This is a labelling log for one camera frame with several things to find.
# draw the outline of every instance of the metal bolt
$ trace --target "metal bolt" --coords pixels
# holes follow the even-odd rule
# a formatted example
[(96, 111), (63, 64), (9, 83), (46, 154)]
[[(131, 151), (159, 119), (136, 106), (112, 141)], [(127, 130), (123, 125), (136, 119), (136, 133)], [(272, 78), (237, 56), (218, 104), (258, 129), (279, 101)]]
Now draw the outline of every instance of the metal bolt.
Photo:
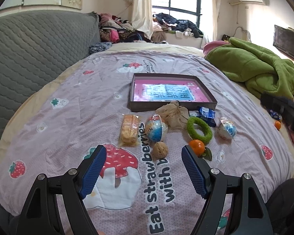
[(246, 179), (251, 179), (251, 175), (250, 175), (249, 173), (245, 173), (245, 174), (244, 174), (244, 178), (246, 178)]
[(44, 174), (39, 174), (38, 176), (37, 176), (37, 179), (38, 180), (43, 180), (45, 178), (45, 175)]
[(70, 175), (74, 175), (74, 174), (76, 174), (76, 172), (77, 172), (76, 169), (70, 169), (70, 170), (69, 170), (69, 174), (70, 174)]
[(210, 171), (212, 174), (215, 174), (215, 175), (220, 173), (220, 170), (218, 170), (217, 168), (212, 168)]

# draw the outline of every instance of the green blanket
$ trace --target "green blanket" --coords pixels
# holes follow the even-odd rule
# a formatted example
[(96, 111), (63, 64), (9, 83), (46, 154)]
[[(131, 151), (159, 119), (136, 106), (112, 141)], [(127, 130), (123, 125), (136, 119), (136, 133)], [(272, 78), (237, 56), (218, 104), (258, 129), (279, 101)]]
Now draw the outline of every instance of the green blanket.
[(294, 63), (269, 49), (230, 38), (230, 44), (211, 50), (206, 60), (230, 80), (244, 82), (257, 98), (265, 91), (294, 100)]

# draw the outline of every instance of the brown box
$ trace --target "brown box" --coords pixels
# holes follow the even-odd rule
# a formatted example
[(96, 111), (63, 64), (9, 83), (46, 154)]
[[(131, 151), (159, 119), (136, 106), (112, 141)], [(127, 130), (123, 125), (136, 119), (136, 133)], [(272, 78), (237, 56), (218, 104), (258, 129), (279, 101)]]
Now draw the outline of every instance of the brown box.
[(181, 106), (186, 107), (188, 110), (198, 110), (198, 107), (206, 107), (214, 110), (217, 105), (217, 100), (214, 98), (212, 93), (208, 88), (196, 77), (190, 75), (179, 75), (179, 74), (166, 74), (166, 73), (135, 73), (132, 79), (129, 108), (132, 112), (139, 111), (149, 111), (156, 110), (163, 105), (170, 103), (171, 101), (134, 101), (134, 90), (135, 90), (135, 80), (160, 80), (163, 78), (165, 80), (183, 80), (183, 81), (193, 81), (200, 88), (205, 97), (209, 102), (194, 102), (194, 101), (179, 101)]

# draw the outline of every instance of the blue gripper pad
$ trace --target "blue gripper pad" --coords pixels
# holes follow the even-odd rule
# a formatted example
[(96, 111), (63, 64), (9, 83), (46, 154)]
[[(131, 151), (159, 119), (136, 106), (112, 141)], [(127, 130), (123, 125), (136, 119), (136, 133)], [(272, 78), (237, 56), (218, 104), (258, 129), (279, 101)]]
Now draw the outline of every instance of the blue gripper pad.
[(200, 194), (204, 199), (207, 197), (207, 189), (205, 185), (205, 179), (202, 175), (201, 171), (199, 170), (197, 164), (193, 160), (190, 152), (186, 147), (182, 148), (182, 161), (188, 173), (188, 176), (191, 179), (191, 182), (195, 188), (197, 194)]
[(107, 151), (106, 148), (102, 146), (82, 178), (82, 186), (79, 191), (79, 195), (82, 199), (85, 199), (86, 196), (93, 191), (106, 158)]

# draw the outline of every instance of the black window frame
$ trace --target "black window frame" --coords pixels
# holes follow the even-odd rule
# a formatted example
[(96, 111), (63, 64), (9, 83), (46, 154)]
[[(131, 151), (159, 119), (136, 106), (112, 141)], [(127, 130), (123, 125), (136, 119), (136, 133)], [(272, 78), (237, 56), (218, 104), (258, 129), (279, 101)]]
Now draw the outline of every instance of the black window frame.
[(152, 7), (156, 8), (156, 9), (165, 9), (165, 10), (169, 10), (169, 11), (178, 11), (178, 12), (183, 12), (183, 13), (195, 15), (195, 16), (197, 16), (196, 25), (199, 28), (200, 16), (202, 15), (202, 14), (200, 14), (200, 6), (201, 6), (201, 0), (197, 0), (197, 10), (196, 10), (196, 12), (187, 11), (187, 10), (182, 10), (182, 9), (178, 9), (178, 8), (172, 8), (171, 7), (171, 0), (169, 0), (169, 6), (168, 7), (163, 7), (163, 6), (152, 6)]

